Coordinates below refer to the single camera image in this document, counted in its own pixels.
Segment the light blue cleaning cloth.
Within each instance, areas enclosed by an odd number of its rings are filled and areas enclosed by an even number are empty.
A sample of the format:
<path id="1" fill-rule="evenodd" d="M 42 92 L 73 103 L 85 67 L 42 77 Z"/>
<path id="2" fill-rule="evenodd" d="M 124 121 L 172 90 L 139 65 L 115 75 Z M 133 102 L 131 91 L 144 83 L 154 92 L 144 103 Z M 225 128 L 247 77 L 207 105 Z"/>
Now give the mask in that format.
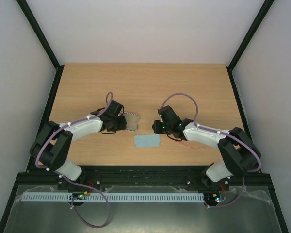
<path id="1" fill-rule="evenodd" d="M 134 145 L 137 148 L 159 147 L 160 136 L 158 134 L 135 135 Z"/>

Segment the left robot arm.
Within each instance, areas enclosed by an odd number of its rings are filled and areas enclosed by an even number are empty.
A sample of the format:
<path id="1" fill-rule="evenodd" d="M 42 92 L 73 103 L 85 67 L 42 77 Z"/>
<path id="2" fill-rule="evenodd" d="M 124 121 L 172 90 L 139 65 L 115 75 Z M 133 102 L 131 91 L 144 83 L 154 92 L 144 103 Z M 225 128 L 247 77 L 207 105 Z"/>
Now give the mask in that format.
<path id="1" fill-rule="evenodd" d="M 47 122 L 31 146 L 30 155 L 43 168 L 75 181 L 82 169 L 67 158 L 71 143 L 93 133 L 114 134 L 125 130 L 126 125 L 124 106 L 111 100 L 85 118 L 62 124 Z"/>

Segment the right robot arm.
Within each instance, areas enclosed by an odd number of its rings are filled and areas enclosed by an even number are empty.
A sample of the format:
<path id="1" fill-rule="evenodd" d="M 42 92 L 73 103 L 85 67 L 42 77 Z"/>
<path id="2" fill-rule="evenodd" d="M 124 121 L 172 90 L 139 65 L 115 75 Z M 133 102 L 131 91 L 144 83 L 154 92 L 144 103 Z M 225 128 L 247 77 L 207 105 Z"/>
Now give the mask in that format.
<path id="1" fill-rule="evenodd" d="M 244 178 L 261 168 L 261 153 L 249 136 L 238 127 L 220 130 L 197 124 L 192 119 L 180 119 L 172 107 L 158 109 L 159 120 L 154 121 L 155 134 L 165 134 L 174 141 L 194 141 L 218 150 L 222 161 L 210 164 L 200 175 L 207 190 L 213 190 L 222 179 Z"/>

